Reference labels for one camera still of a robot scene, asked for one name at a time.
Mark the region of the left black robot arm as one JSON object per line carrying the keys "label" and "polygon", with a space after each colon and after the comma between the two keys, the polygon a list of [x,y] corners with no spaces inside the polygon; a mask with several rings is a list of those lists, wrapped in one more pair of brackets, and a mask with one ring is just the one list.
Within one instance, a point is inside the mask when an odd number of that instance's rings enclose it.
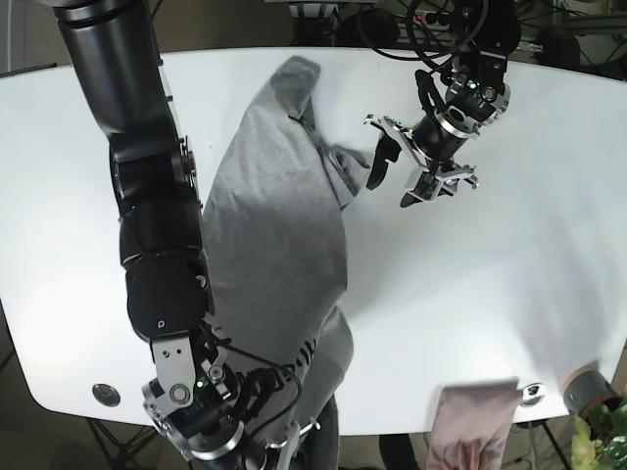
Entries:
{"label": "left black robot arm", "polygon": [[406,157],[412,172],[403,208],[452,197],[461,183],[478,186],[474,167],[458,164],[455,154],[506,112],[508,57],[521,39],[514,2],[457,1],[449,25],[451,48],[428,54],[413,29],[418,6],[410,3],[405,24],[414,60],[425,65],[414,74],[424,116],[413,126],[391,117],[365,119],[380,132],[366,187],[376,189],[389,165]]}

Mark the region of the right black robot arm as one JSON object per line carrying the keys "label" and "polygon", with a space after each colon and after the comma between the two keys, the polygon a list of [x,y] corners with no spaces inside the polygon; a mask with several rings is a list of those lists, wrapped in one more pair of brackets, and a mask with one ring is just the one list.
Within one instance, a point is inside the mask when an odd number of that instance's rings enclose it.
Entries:
{"label": "right black robot arm", "polygon": [[156,430],[208,469],[286,469],[301,428],[248,431],[285,368],[260,359],[244,379],[211,318],[196,166],[180,134],[144,1],[55,1],[52,9],[87,104],[109,143],[120,214],[127,312],[151,349],[142,389]]}

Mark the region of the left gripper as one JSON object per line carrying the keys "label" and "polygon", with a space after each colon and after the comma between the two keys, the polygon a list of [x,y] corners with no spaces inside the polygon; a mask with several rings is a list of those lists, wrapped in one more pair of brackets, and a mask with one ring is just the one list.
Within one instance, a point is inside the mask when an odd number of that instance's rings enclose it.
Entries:
{"label": "left gripper", "polygon": [[478,187],[475,169],[458,164],[455,153],[507,110],[510,97],[503,70],[479,70],[476,75],[465,69],[455,71],[444,95],[428,72],[418,70],[414,76],[425,112],[422,120],[415,126],[387,116],[367,115],[363,120],[380,131],[366,181],[368,190],[383,182],[389,164],[396,163],[399,156],[411,164],[413,172],[401,208],[431,203],[440,196],[453,197],[460,182]]}

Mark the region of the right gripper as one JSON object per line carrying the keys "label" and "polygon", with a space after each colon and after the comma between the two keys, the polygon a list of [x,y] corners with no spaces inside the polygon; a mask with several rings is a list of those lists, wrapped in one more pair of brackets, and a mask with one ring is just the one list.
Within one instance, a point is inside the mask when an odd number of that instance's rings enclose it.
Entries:
{"label": "right gripper", "polygon": [[[165,338],[151,343],[157,377],[142,388],[143,406],[158,433],[189,463],[206,469],[288,469],[305,426],[286,425],[277,438],[261,432],[287,416],[302,395],[292,370],[211,338]],[[296,387],[292,401],[252,431],[284,379]]]}

